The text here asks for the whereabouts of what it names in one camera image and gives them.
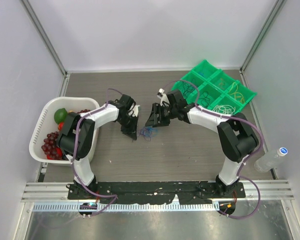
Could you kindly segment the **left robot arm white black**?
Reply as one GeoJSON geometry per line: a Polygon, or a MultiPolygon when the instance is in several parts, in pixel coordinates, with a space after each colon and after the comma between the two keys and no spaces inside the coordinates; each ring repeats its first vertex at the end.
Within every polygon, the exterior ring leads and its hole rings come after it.
{"type": "Polygon", "coordinates": [[[95,149],[95,131],[109,122],[118,122],[124,135],[137,140],[139,107],[132,97],[123,94],[119,100],[108,101],[98,109],[70,113],[65,118],[56,145],[70,161],[74,185],[83,198],[89,200],[97,195],[97,180],[88,159],[89,152],[95,149]]]}

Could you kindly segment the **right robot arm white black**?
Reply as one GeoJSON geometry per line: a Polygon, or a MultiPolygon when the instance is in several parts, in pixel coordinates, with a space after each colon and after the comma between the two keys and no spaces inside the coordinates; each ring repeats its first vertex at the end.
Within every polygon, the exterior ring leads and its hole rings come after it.
{"type": "Polygon", "coordinates": [[[225,115],[209,111],[195,103],[188,104],[179,90],[165,93],[160,89],[157,96],[161,101],[152,105],[145,124],[147,127],[165,127],[172,119],[178,119],[218,134],[225,161],[216,176],[215,190],[220,197],[228,197],[239,181],[244,163],[263,143],[258,129],[242,113],[225,115]]]}

